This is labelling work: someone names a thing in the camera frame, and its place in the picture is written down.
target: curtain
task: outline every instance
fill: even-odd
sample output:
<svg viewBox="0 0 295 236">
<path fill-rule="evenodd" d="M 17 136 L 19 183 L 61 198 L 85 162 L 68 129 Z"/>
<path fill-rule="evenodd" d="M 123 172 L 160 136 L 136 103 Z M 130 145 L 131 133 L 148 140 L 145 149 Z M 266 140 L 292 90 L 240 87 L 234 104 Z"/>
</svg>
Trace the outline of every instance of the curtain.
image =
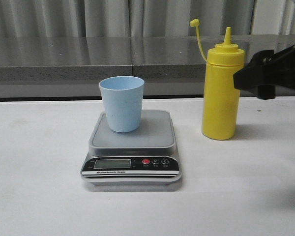
<svg viewBox="0 0 295 236">
<path fill-rule="evenodd" d="M 191 36 L 199 18 L 202 35 L 268 33 L 284 25 L 295 33 L 289 0 L 0 0 L 0 37 Z"/>
</svg>

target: table surface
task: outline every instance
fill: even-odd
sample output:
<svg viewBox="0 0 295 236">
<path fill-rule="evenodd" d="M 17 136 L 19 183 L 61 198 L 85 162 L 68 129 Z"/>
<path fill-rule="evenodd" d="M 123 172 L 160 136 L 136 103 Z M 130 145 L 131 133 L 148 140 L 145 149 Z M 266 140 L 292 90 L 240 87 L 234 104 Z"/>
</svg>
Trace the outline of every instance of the table surface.
<svg viewBox="0 0 295 236">
<path fill-rule="evenodd" d="M 94 192 L 80 178 L 101 101 L 0 103 L 0 236 L 295 236 L 295 97 L 241 98 L 227 141 L 201 133 L 202 99 L 171 113 L 173 192 Z"/>
</svg>

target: digital kitchen scale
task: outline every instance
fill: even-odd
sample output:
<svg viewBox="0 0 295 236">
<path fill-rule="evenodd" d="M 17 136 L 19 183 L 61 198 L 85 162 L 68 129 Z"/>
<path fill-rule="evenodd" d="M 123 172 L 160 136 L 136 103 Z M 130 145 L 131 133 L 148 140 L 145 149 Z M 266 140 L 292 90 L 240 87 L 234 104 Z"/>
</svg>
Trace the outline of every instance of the digital kitchen scale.
<svg viewBox="0 0 295 236">
<path fill-rule="evenodd" d="M 169 185 L 181 179 L 181 166 L 170 114 L 142 110 L 140 127 L 118 133 L 103 112 L 89 139 L 81 169 L 94 185 Z"/>
</svg>

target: lcd screen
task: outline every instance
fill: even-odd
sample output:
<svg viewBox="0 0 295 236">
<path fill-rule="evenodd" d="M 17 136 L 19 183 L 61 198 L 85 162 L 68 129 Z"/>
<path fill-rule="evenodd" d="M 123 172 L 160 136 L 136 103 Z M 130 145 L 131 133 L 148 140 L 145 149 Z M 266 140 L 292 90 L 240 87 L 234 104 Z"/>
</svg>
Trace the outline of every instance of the lcd screen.
<svg viewBox="0 0 295 236">
<path fill-rule="evenodd" d="M 130 168 L 131 159 L 97 160 L 94 169 Z"/>
</svg>

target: blue plastic cup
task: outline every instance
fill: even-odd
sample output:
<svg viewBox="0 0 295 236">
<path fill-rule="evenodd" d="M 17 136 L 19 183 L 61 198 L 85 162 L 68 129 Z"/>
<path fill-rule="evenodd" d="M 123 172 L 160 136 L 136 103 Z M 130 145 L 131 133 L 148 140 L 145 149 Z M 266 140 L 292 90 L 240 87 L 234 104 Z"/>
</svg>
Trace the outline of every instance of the blue plastic cup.
<svg viewBox="0 0 295 236">
<path fill-rule="evenodd" d="M 130 132 L 141 122 L 144 80 L 116 76 L 99 83 L 108 126 L 115 132 Z"/>
</svg>

